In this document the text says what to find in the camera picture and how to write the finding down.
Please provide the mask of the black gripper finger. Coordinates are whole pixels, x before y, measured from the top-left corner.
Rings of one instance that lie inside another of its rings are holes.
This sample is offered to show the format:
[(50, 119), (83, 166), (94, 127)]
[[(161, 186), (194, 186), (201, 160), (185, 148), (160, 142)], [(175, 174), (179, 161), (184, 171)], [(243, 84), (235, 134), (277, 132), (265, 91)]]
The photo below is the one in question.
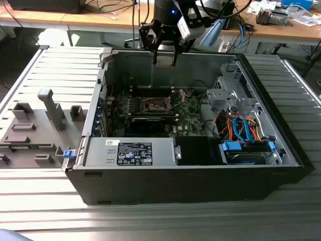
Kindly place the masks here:
[(157, 64), (157, 52), (164, 37), (164, 25), (160, 22), (150, 24), (140, 24), (139, 34), (143, 48), (153, 53), (153, 65)]
[(175, 48), (175, 53), (174, 53), (174, 59), (172, 62), (172, 66), (176, 66), (177, 58), (180, 54), (182, 53), (187, 53), (189, 50), (192, 48), (193, 44), (195, 42), (195, 39), (189, 40), (189, 41), (184, 41), (182, 44), (179, 43), (178, 40), (174, 41), (174, 48)]

